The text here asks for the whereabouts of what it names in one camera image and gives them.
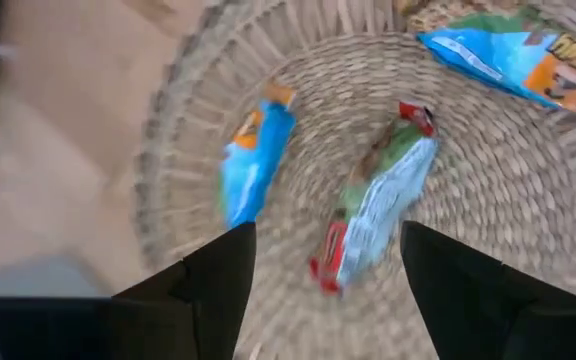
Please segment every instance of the blue snack wrapper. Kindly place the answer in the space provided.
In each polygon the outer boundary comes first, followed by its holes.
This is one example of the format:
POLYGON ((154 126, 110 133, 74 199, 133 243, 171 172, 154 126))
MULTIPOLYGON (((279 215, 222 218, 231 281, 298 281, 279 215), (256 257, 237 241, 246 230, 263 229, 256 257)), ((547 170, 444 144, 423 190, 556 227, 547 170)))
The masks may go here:
POLYGON ((437 148, 435 139, 420 139, 370 183, 344 236, 345 251, 337 275, 342 287, 383 257, 401 214, 422 194, 437 148))
POLYGON ((234 141, 225 148, 220 201, 229 228, 255 221, 263 209, 266 192, 296 124, 295 117, 282 104, 264 100, 260 111, 262 121, 254 148, 234 141))
POLYGON ((418 37, 436 58, 489 86, 576 112, 576 39, 527 7, 474 14, 418 37))

